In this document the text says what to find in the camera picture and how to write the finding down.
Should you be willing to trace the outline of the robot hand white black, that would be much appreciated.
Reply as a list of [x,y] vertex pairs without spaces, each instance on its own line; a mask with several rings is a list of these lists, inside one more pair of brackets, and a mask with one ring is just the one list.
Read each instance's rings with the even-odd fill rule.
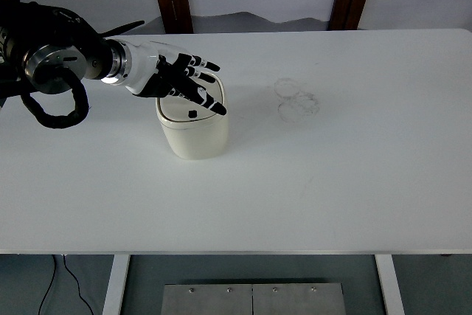
[[130,55],[126,59],[122,84],[137,97],[181,97],[205,109],[226,115],[223,103],[215,99],[203,85],[215,83],[211,75],[220,67],[187,50],[155,41],[140,45],[122,41]]

